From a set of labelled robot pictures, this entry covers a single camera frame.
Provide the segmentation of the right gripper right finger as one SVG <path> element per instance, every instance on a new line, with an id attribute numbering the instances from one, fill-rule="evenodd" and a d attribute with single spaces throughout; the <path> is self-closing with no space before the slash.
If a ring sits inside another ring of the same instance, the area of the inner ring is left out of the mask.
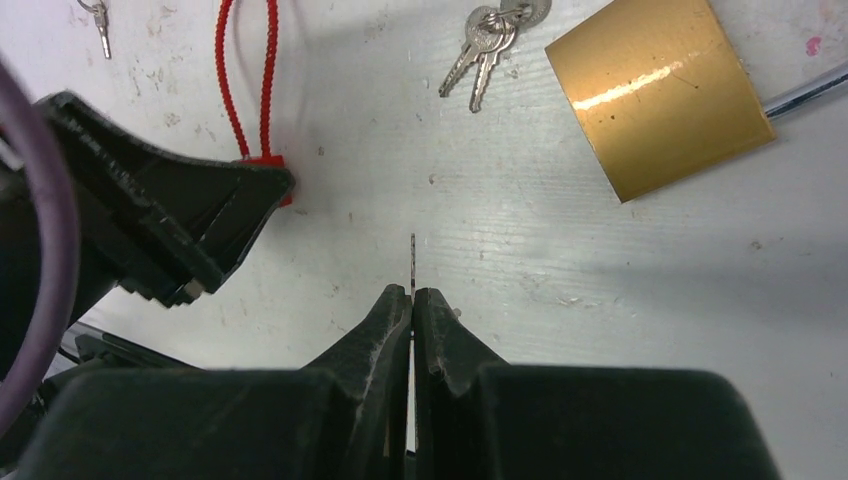
<path id="1" fill-rule="evenodd" d="M 423 479 L 776 479 L 742 396 L 699 370 L 512 365 L 415 295 Z"/>

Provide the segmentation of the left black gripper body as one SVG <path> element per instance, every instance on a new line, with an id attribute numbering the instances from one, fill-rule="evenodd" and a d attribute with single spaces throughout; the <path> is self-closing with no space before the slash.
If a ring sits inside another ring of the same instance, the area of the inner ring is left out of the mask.
<path id="1" fill-rule="evenodd" d="M 104 115 L 83 99 L 41 99 L 36 111 L 47 121 L 67 164 L 80 217 L 81 252 L 73 320 L 114 288 L 118 270 L 103 253 L 117 237 L 112 216 L 120 188 L 108 174 L 106 140 L 115 135 Z M 1 379 L 9 376 L 30 327 L 40 290 L 42 241 L 26 175 L 1 165 Z"/>

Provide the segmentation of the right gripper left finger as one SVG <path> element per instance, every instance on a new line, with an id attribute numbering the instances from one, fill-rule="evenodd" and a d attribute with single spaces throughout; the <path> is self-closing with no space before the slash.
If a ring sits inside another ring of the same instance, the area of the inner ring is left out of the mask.
<path id="1" fill-rule="evenodd" d="M 390 285 L 297 370 L 110 368 L 74 379 L 20 479 L 396 479 L 412 304 Z"/>

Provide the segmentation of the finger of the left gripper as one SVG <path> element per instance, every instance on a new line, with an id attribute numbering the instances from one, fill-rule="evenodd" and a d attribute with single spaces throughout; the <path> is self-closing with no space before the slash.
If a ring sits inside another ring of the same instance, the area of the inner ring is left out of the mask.
<path id="1" fill-rule="evenodd" d="M 166 308 L 216 292 L 295 186 L 275 166 L 186 157 L 122 129 L 71 91 L 42 98 L 74 181 L 82 265 Z"/>

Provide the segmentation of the red cable padlock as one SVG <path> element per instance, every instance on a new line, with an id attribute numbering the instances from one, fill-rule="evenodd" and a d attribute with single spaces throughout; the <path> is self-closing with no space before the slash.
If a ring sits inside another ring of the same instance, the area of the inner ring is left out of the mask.
<path id="1" fill-rule="evenodd" d="M 233 0 L 223 0 L 220 3 L 215 24 L 214 61 L 222 103 L 241 155 L 240 162 L 254 166 L 284 169 L 286 167 L 285 158 L 273 151 L 271 141 L 273 86 L 279 44 L 279 2 L 275 0 L 266 2 L 267 38 L 259 96 L 260 154 L 258 156 L 252 155 L 250 152 L 250 146 L 234 104 L 227 72 L 225 41 L 234 4 Z"/>

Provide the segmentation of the blue lock keys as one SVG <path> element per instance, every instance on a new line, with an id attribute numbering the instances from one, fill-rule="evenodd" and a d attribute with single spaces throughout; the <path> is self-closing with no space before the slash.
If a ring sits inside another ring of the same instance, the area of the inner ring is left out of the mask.
<path id="1" fill-rule="evenodd" d="M 77 0 L 78 5 L 93 16 L 97 28 L 103 56 L 106 60 L 112 59 L 112 49 L 109 40 L 108 9 L 103 1 Z"/>

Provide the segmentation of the red lock keys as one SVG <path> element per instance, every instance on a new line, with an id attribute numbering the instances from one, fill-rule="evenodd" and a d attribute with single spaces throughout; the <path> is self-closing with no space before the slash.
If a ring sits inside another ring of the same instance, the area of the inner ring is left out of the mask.
<path id="1" fill-rule="evenodd" d="M 416 234 L 410 234 L 410 296 L 414 298 L 416 291 Z"/>

